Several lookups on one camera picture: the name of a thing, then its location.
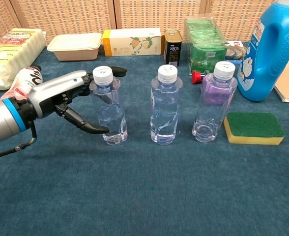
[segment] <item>green scouring pad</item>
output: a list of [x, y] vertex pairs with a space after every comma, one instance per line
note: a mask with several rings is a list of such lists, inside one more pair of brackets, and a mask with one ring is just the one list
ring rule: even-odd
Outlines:
[[271, 113], [228, 113], [224, 127], [232, 144], [279, 145], [285, 135]]

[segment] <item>gold can lid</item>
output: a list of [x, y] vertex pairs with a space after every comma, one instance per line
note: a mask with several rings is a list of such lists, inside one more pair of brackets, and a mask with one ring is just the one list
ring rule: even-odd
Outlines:
[[180, 43], [183, 41], [178, 30], [168, 29], [164, 31], [165, 40], [170, 43]]

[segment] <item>plastic bottle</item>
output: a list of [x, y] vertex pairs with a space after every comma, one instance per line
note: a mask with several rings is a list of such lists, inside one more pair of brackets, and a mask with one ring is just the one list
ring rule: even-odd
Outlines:
[[271, 93], [289, 60], [289, 0], [272, 4], [257, 22], [238, 71], [238, 88], [251, 101]]
[[199, 108], [192, 131], [202, 143], [215, 140], [228, 112], [237, 87], [234, 72], [234, 64], [220, 61], [216, 63], [214, 72], [202, 80]]
[[43, 82], [42, 68], [39, 65], [24, 68], [19, 71], [11, 88], [1, 96], [0, 100], [16, 97], [17, 100], [27, 99], [30, 90]]
[[159, 145], [168, 145], [175, 138], [182, 87], [172, 65], [160, 66], [151, 81], [151, 139]]
[[90, 92], [99, 124], [110, 130], [102, 134], [103, 138], [109, 145], [120, 145], [128, 136], [123, 102], [118, 92], [120, 81], [108, 66], [95, 68], [93, 77]]

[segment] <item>blue detergent bottle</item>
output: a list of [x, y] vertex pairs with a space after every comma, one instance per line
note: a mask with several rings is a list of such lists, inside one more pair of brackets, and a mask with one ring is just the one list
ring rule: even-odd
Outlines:
[[289, 61], [289, 0], [277, 0], [258, 20], [237, 80], [242, 95], [263, 101]]

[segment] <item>black cable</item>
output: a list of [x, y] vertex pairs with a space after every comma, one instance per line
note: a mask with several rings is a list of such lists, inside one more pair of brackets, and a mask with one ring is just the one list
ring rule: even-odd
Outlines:
[[37, 134], [36, 134], [36, 129], [35, 129], [34, 122], [33, 121], [29, 121], [29, 125], [30, 125], [31, 132], [32, 132], [32, 139], [28, 143], [20, 144], [20, 145], [14, 147], [12, 149], [0, 152], [0, 157], [15, 153], [15, 152], [20, 151], [20, 150], [23, 150], [26, 147], [30, 146], [31, 144], [35, 143], [36, 138], [37, 138]]

